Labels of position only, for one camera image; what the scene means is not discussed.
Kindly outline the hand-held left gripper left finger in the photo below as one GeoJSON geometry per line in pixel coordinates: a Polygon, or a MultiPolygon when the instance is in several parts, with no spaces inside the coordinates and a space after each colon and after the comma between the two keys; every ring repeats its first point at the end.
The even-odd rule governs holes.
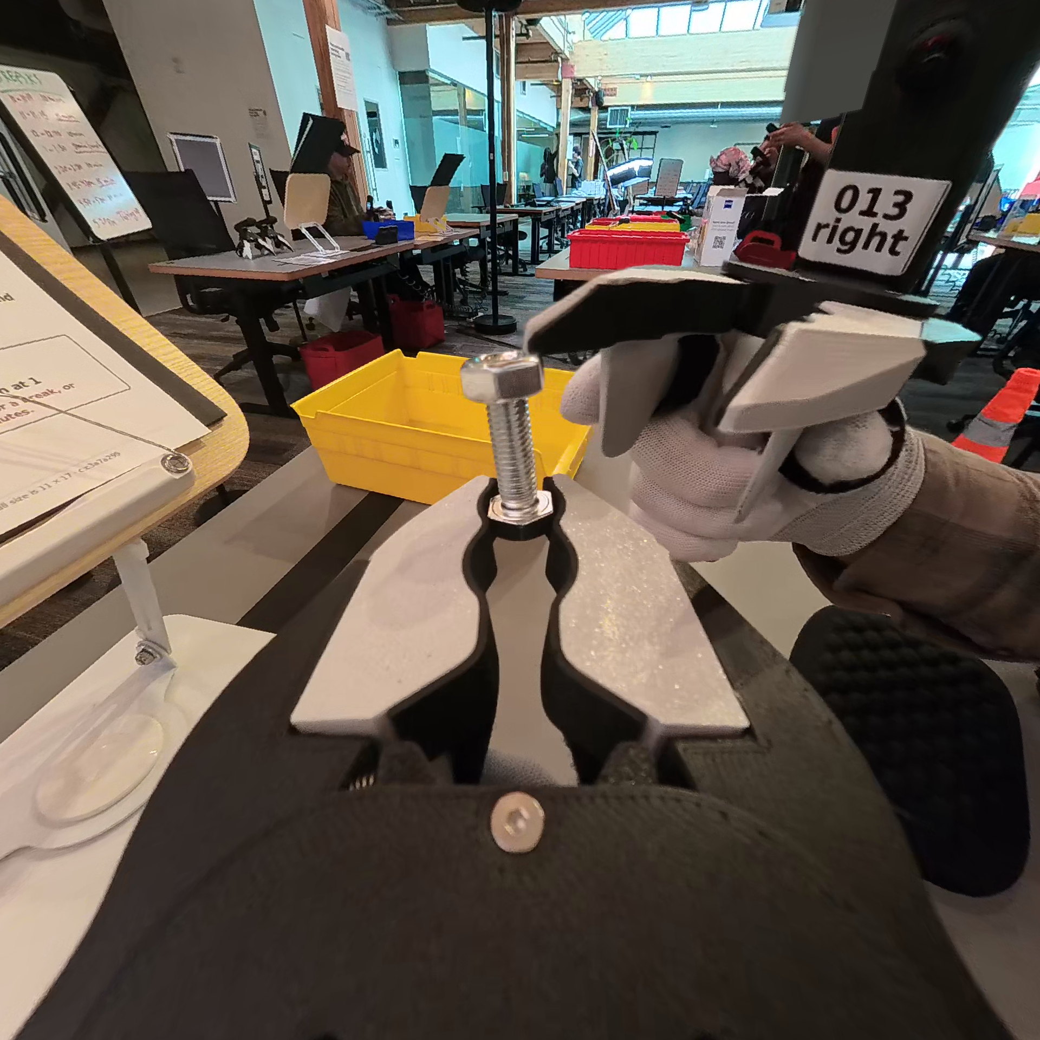
{"type": "Polygon", "coordinates": [[[413,743],[457,782],[480,780],[499,692],[492,493],[487,477],[470,480],[371,554],[292,711],[295,730],[413,743]]]}

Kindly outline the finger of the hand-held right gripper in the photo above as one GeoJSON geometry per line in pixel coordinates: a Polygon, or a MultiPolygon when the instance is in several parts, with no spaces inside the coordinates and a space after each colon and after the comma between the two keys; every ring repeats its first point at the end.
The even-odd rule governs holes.
{"type": "Polygon", "coordinates": [[[535,356],[600,353],[623,343],[681,352],[731,333],[768,336],[768,288],[711,268],[648,266],[603,274],[529,319],[535,356]]]}
{"type": "Polygon", "coordinates": [[[721,337],[725,365],[703,397],[703,428],[801,431],[883,408],[926,355],[925,320],[825,302],[764,338],[721,337]]]}

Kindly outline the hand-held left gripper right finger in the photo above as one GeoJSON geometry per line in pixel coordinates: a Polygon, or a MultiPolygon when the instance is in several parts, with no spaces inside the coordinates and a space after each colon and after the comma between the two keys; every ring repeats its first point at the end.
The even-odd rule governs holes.
{"type": "Polygon", "coordinates": [[[678,742],[747,735],[749,718],[669,554],[572,478],[547,490],[554,599],[541,699],[578,782],[594,783],[622,745],[657,763],[678,742]]]}

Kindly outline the silver hex bolt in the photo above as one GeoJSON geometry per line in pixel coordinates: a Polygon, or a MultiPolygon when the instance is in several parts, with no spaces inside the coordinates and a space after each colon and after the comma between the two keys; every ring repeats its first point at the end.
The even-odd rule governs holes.
{"type": "Polygon", "coordinates": [[[526,400],[542,392],[543,363],[524,350],[484,354],[466,360],[460,369],[461,393],[480,405],[526,400]]]}

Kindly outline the yellow plastic bin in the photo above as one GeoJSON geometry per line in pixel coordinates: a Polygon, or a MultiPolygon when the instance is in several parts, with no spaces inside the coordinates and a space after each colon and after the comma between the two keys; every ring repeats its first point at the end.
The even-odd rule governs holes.
{"type": "MultiPolygon", "coordinates": [[[[475,478],[496,480],[487,406],[462,394],[466,360],[397,349],[295,402],[329,478],[425,504],[475,478]]],[[[542,487],[575,476],[587,452],[590,425],[562,414],[572,376],[544,369],[542,392],[527,399],[542,487]]]]}

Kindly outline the silver hex nut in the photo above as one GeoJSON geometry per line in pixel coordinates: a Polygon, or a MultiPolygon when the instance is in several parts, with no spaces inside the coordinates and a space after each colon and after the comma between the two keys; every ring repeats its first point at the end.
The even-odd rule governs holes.
{"type": "Polygon", "coordinates": [[[538,479],[528,400],[487,405],[497,492],[489,517],[512,531],[534,529],[553,513],[553,496],[538,479]]]}

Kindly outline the person's right hand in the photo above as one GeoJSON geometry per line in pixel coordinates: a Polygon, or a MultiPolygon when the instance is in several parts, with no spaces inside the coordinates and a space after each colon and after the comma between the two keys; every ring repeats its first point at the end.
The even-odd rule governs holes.
{"type": "Polygon", "coordinates": [[[738,519],[738,501],[761,461],[760,440],[705,433],[698,404],[653,417],[630,452],[631,517],[685,563],[720,561],[758,542],[844,557],[891,528],[924,486],[924,436],[894,401],[808,427],[776,480],[738,519]]]}

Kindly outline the long grey desk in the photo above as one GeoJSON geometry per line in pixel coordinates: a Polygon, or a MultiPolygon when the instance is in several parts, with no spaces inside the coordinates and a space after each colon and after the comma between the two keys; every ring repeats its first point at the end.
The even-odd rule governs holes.
{"type": "Polygon", "coordinates": [[[638,266],[618,270],[571,269],[569,250],[543,262],[536,278],[561,283],[545,322],[604,324],[638,329],[692,319],[695,329],[729,329],[746,302],[749,286],[683,259],[681,266],[638,266]]]}

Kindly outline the red plastic bin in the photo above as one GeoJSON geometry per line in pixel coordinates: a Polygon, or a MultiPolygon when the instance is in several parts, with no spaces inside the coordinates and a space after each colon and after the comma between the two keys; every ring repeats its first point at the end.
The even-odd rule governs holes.
{"type": "Polygon", "coordinates": [[[680,231],[625,231],[584,227],[568,236],[571,269],[680,267],[690,243],[680,231]]]}

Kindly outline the white printed box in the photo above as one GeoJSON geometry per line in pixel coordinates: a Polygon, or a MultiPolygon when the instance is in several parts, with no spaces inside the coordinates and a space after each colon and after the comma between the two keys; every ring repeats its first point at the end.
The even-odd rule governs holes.
{"type": "Polygon", "coordinates": [[[698,267],[721,267],[737,241],[747,189],[733,185],[712,185],[699,227],[695,263],[698,267]]]}

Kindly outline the black floor pole stand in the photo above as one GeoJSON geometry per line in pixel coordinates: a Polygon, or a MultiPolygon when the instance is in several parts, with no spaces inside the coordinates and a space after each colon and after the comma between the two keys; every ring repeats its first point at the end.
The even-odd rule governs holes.
{"type": "Polygon", "coordinates": [[[487,268],[490,276],[489,313],[479,314],[473,319],[475,330],[487,336],[503,336],[517,330],[516,319],[502,313],[499,308],[499,260],[498,260],[498,203],[497,203],[497,159],[496,142],[496,100],[495,100],[495,15],[505,11],[505,2],[495,1],[458,1],[458,6],[470,14],[480,15],[485,27],[485,54],[487,80],[487,176],[489,177],[489,194],[487,196],[487,212],[490,222],[487,229],[487,268]]]}

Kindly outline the orange traffic cone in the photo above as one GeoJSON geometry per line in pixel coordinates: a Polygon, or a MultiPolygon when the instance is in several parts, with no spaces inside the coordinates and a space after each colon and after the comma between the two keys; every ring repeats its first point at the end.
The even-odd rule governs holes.
{"type": "Polygon", "coordinates": [[[955,436],[953,446],[1002,464],[1017,430],[1036,401],[1038,390],[1039,371],[1017,369],[995,396],[955,436]]]}

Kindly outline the red floor bin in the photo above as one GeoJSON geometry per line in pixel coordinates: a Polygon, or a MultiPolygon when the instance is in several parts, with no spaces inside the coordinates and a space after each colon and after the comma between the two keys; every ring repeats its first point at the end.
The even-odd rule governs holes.
{"type": "Polygon", "coordinates": [[[436,302],[391,294],[388,304],[394,344],[404,354],[415,356],[445,341],[444,313],[436,302]]]}
{"type": "Polygon", "coordinates": [[[384,352],[383,338],[364,329],[335,331],[298,348],[314,391],[376,360],[384,352]]]}

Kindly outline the wooden document stand board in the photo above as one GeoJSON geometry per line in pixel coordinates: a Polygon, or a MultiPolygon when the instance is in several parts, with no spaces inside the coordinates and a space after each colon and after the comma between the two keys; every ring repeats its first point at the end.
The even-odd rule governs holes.
{"type": "Polygon", "coordinates": [[[43,577],[18,597],[2,601],[1,624],[33,609],[75,579],[80,579],[96,565],[162,523],[170,515],[187,506],[205,492],[222,484],[243,461],[249,446],[249,430],[241,409],[227,391],[206,374],[178,347],[175,347],[148,319],[111,291],[99,278],[27,216],[11,201],[1,201],[2,244],[21,249],[47,274],[55,277],[77,303],[85,305],[97,319],[104,320],[153,358],[156,365],[191,386],[202,397],[220,409],[225,416],[207,435],[190,442],[183,452],[192,462],[193,484],[175,492],[168,501],[157,504],[138,517],[123,520],[120,527],[96,544],[85,547],[78,557],[43,577]]]}

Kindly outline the black textured wrist pad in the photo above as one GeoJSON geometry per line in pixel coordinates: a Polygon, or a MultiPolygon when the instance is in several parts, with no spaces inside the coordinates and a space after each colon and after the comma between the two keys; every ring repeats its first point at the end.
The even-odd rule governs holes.
{"type": "Polygon", "coordinates": [[[790,664],[865,758],[925,881],[992,898],[1031,846],[1021,720],[981,660],[835,606],[799,632],[790,664]]]}

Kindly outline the white page ledge bar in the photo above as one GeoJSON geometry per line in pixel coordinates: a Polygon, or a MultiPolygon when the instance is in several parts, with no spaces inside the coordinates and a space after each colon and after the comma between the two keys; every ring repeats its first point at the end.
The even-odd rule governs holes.
{"type": "Polygon", "coordinates": [[[173,475],[158,457],[2,541],[2,610],[33,606],[78,579],[97,564],[103,549],[115,548],[118,536],[137,529],[151,514],[190,491],[196,475],[193,463],[188,473],[173,475]]]}

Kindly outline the clear plastic disc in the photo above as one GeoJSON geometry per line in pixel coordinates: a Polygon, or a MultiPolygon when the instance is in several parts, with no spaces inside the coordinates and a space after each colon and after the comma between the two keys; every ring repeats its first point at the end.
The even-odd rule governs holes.
{"type": "Polygon", "coordinates": [[[134,671],[92,708],[40,768],[33,810],[51,827],[70,827],[119,807],[157,774],[183,735],[184,717],[167,702],[173,660],[134,671]]]}

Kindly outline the spare black grippers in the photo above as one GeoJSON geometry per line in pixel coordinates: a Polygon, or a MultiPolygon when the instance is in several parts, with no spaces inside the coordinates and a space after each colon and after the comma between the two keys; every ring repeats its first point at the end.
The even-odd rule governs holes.
{"type": "Polygon", "coordinates": [[[242,259],[253,260],[293,252],[293,245],[278,231],[272,214],[260,219],[244,218],[234,224],[233,229],[238,236],[235,252],[242,259]]]}

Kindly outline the grey desk wood edge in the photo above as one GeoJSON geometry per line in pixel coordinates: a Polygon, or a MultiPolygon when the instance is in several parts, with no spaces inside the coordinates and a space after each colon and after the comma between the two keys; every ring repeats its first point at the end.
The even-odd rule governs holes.
{"type": "Polygon", "coordinates": [[[331,252],[310,245],[302,251],[248,259],[229,251],[151,263],[148,268],[151,274],[178,281],[183,310],[201,316],[227,315],[238,324],[244,348],[215,372],[215,381],[220,383],[223,376],[252,365],[264,400],[250,404],[249,410],[288,415],[275,357],[297,357],[297,353],[267,338],[272,311],[265,304],[284,306],[358,289],[365,330],[376,333],[383,346],[391,347],[394,337],[387,276],[399,270],[400,257],[406,253],[416,253],[426,262],[449,261],[461,253],[462,242],[472,232],[473,227],[448,227],[446,231],[381,245],[365,237],[346,237],[339,238],[339,246],[331,252]]]}

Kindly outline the printed instruction sheet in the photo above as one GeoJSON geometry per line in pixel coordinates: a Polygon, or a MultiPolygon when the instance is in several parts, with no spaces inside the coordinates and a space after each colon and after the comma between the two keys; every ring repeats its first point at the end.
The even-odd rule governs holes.
{"type": "Polygon", "coordinates": [[[1,531],[6,538],[224,417],[14,243],[1,259],[1,531]]]}

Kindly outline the framed sign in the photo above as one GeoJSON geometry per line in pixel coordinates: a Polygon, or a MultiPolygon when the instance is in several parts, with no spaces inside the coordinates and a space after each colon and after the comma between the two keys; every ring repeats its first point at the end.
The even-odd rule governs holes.
{"type": "Polygon", "coordinates": [[[237,193],[220,139],[215,135],[168,132],[175,163],[181,172],[191,172],[208,201],[235,204],[237,193]]]}

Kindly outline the whiteboard easel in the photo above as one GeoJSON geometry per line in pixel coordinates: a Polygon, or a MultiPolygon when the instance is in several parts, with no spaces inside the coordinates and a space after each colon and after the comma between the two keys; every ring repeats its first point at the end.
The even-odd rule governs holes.
{"type": "Polygon", "coordinates": [[[7,126],[71,217],[95,243],[149,232],[152,222],[71,86],[55,71],[1,66],[7,126]]]}

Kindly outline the red handled caddy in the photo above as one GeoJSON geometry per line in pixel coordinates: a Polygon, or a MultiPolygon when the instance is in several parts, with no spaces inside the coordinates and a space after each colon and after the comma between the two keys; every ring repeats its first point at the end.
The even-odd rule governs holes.
{"type": "Polygon", "coordinates": [[[733,257],[740,263],[757,267],[789,270],[796,262],[797,252],[784,248],[780,235],[756,229],[742,239],[733,257]]]}

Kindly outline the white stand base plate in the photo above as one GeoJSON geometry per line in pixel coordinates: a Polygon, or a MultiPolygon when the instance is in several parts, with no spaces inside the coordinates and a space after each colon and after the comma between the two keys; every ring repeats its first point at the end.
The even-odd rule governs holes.
{"type": "Polygon", "coordinates": [[[175,673],[167,702],[185,730],[155,776],[83,824],[51,827],[33,810],[40,768],[137,667],[137,635],[108,649],[2,743],[2,1034],[12,1036],[64,969],[96,916],[149,797],[190,730],[267,632],[189,616],[166,620],[175,673]]]}

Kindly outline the white stand bracket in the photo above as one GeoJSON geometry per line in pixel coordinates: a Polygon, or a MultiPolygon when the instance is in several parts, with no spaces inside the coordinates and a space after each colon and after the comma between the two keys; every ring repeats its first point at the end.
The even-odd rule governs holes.
{"type": "Polygon", "coordinates": [[[134,617],[137,645],[134,659],[140,667],[168,661],[172,641],[158,593],[149,569],[149,549],[140,538],[112,554],[123,593],[134,617]]]}

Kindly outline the wooden support post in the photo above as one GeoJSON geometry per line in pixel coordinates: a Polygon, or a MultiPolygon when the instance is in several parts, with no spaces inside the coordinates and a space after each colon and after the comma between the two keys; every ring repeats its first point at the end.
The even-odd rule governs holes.
{"type": "Polygon", "coordinates": [[[337,1],[304,1],[303,7],[317,73],[320,111],[326,116],[336,118],[344,123],[344,138],[357,150],[356,154],[347,160],[348,180],[354,185],[357,194],[364,201],[369,194],[369,184],[362,149],[363,137],[356,108],[357,102],[353,103],[354,107],[346,109],[339,106],[337,102],[335,70],[327,34],[328,28],[342,29],[339,3],[337,1]]]}

